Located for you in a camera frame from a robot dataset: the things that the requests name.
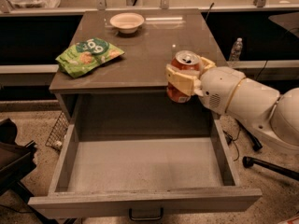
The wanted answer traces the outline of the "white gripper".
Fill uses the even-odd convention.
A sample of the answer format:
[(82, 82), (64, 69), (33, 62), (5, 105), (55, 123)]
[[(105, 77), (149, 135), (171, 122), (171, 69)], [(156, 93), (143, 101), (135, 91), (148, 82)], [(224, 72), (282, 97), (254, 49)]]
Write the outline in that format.
[(224, 114), (236, 87), (246, 76), (227, 66), (216, 67), (213, 61), (205, 57), (200, 57), (200, 61), (200, 72), (203, 74), (200, 79), (199, 71), (180, 70), (168, 64), (165, 68), (167, 81), (187, 96), (201, 90), (199, 100), (202, 105), (218, 114)]

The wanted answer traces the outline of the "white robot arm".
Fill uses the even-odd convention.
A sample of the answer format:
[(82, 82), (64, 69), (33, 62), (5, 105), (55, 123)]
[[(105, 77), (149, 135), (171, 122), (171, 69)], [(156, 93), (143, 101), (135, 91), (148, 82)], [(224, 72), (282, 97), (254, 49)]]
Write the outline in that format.
[(167, 81), (219, 115), (239, 121), (253, 136), (284, 153), (299, 153), (299, 89), (285, 93), (252, 80), (227, 66), (202, 58), (200, 69), (180, 70), (169, 64)]

